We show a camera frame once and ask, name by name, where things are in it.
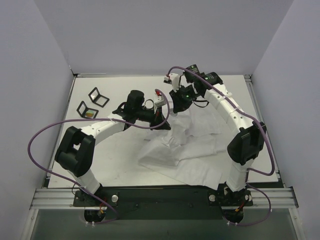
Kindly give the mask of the white garment shirt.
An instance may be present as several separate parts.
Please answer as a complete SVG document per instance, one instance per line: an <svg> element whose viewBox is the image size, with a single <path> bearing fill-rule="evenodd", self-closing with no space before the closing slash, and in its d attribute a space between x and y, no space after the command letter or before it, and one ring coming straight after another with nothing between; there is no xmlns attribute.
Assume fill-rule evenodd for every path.
<svg viewBox="0 0 320 240"><path fill-rule="evenodd" d="M170 130L147 134L138 163L186 185L217 190L222 172L212 165L212 157L227 150L217 112L193 105L168 121Z"/></svg>

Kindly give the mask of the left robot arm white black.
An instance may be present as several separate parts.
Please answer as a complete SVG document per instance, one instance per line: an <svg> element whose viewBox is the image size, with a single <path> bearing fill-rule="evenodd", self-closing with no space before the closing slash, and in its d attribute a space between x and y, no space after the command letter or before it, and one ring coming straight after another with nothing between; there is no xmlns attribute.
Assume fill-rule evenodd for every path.
<svg viewBox="0 0 320 240"><path fill-rule="evenodd" d="M96 206L103 199L102 185L91 170L96 145L114 134L137 127L137 121L148 123L148 130L170 130L169 117L162 111L163 106L170 105L164 93L155 90L152 108L144 106L144 101L142 91L132 90L127 100L107 118L85 127L71 126L66 130L54 159L72 175L90 205Z"/></svg>

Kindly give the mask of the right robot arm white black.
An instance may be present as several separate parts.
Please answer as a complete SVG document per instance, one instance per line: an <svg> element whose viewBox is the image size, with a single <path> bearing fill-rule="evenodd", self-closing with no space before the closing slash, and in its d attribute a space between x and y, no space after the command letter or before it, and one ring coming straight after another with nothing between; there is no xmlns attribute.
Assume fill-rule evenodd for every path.
<svg viewBox="0 0 320 240"><path fill-rule="evenodd" d="M230 139L226 151L231 159L231 168L226 185L232 192L240 192L247 185L254 160L268 146L266 127L244 112L217 73L200 72L195 64L181 70L187 86L182 85L179 74L169 71L164 77L164 82L172 86L169 94L173 112L186 111L198 97L217 111L228 127Z"/></svg>

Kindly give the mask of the colourful painted round brooch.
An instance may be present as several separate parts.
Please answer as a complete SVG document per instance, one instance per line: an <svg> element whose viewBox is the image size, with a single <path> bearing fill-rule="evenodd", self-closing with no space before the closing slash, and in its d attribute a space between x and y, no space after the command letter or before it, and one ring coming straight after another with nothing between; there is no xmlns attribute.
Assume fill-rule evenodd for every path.
<svg viewBox="0 0 320 240"><path fill-rule="evenodd" d="M93 113L91 113L91 112L87 112L85 115L86 115L88 118L91 118L91 117L93 117L93 116L94 116L94 114L93 114Z"/></svg>

